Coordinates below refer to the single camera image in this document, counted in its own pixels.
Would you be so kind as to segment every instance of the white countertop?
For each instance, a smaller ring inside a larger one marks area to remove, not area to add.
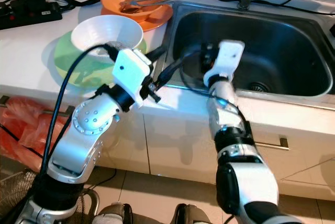
[[[234,3],[206,0],[206,3],[235,7]],[[330,35],[329,28],[334,18],[253,5],[251,9],[283,13],[315,19]],[[63,14],[63,19],[50,23],[0,30],[0,94],[29,96],[39,100],[55,101],[62,77],[53,63],[57,40],[76,25],[90,17],[99,15],[101,5],[76,8]],[[163,39],[166,25],[144,33],[149,50],[158,47]],[[86,90],[68,85],[63,101],[76,105],[92,95]],[[140,112],[144,114],[183,117],[207,122],[206,98],[190,91],[163,87],[158,91],[162,100],[156,104],[147,99]],[[298,106],[265,100],[239,98],[239,106],[247,120],[257,124],[268,124],[335,135],[335,111]]]

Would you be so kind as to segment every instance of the tile floor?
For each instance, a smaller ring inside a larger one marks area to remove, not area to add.
[[[97,167],[88,183],[103,181],[113,172]],[[222,224],[229,217],[216,203],[214,185],[118,170],[113,180],[95,190],[101,200],[99,209],[116,201],[129,203],[138,214],[135,223],[170,223],[179,203],[198,206],[214,224]],[[281,195],[279,206],[306,224],[335,224],[335,201]]]

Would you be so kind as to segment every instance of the green plate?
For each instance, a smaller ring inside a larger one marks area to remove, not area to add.
[[[54,52],[54,63],[62,78],[65,78],[71,64],[81,54],[81,51],[71,42],[71,32],[66,33],[58,40]],[[144,39],[138,49],[144,53],[147,52],[147,44]],[[113,67],[113,63],[101,63],[87,55],[74,69],[69,83],[84,88],[98,88],[103,84],[110,84],[113,82],[111,74]]]

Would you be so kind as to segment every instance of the red plastic bag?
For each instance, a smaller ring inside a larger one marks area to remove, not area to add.
[[[45,108],[42,104],[24,97],[10,98],[6,105],[7,108],[0,115],[0,123],[13,133],[19,141],[0,128],[0,153],[38,172],[51,115],[42,113]],[[66,118],[57,118],[51,147],[65,122]]]
[[[42,114],[38,117],[37,127],[27,125],[23,131],[19,143],[24,145],[25,147],[33,148],[35,151],[43,155],[51,117],[52,115],[50,114]],[[58,137],[59,133],[61,132],[65,122],[66,119],[62,117],[57,118],[53,129],[51,148],[54,142],[56,141],[56,138]]]

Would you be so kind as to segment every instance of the cabinet handle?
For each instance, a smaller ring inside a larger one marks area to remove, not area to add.
[[[278,145],[278,144],[267,144],[267,143],[261,143],[261,142],[256,142],[255,144],[259,147],[267,147],[267,148],[289,151],[287,139],[286,138],[279,138],[279,141],[280,141],[280,145]]]
[[[2,96],[0,98],[0,107],[5,107],[7,108],[6,106],[6,102],[9,100],[9,97],[8,96]],[[62,116],[62,117],[70,117],[71,114],[74,112],[74,109],[75,107],[72,106],[72,105],[69,105],[68,108],[66,109],[65,112],[59,112],[58,113],[58,116]],[[43,113],[46,113],[46,114],[53,114],[53,111],[52,110],[44,110]]]

